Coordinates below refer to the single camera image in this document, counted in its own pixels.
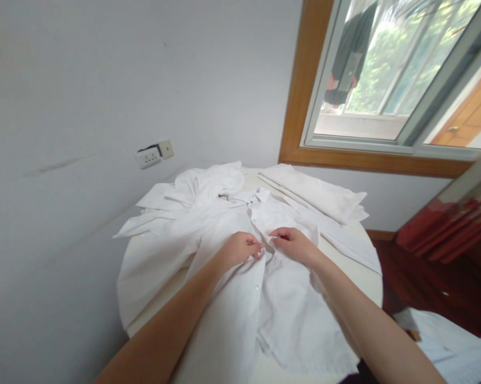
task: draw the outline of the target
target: baseboard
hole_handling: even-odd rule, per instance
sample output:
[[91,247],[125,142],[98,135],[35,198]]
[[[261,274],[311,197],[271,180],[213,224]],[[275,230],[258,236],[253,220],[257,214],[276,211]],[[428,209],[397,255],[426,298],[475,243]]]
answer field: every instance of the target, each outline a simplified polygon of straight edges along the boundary
[[392,241],[397,233],[390,231],[379,231],[376,229],[367,229],[367,234],[368,237],[370,237],[370,240]]

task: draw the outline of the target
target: electrical outlet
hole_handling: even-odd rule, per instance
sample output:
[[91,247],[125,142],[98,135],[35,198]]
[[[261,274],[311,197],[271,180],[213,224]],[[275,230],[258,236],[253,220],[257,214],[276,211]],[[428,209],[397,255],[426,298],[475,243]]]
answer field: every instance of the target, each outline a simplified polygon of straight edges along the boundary
[[135,153],[135,159],[141,169],[146,169],[162,160],[157,146]]
[[164,140],[159,142],[160,154],[163,158],[174,156],[175,153],[172,150],[171,140]]

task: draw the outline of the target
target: wooden floor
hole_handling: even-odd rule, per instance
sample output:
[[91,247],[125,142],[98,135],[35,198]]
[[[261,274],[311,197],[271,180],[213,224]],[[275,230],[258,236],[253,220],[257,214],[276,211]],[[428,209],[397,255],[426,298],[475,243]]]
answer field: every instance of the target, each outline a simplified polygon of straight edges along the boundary
[[[481,267],[462,256],[450,264],[417,258],[393,242],[374,241],[383,270],[383,309],[438,313],[481,337]],[[377,383],[362,360],[342,384]]]

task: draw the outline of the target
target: wall socket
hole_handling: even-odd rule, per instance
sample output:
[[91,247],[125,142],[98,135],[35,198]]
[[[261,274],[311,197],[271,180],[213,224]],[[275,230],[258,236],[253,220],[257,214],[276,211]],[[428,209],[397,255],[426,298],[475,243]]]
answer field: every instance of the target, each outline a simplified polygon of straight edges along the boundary
[[135,159],[141,169],[146,169],[162,161],[158,146],[153,146],[152,148],[135,153]]

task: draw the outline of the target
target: light switch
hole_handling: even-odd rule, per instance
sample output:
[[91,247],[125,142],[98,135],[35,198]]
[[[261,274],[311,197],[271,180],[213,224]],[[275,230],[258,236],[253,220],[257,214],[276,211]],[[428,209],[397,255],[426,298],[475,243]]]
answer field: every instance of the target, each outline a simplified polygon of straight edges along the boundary
[[159,142],[159,148],[163,158],[168,158],[175,155],[174,151],[172,150],[171,140]]

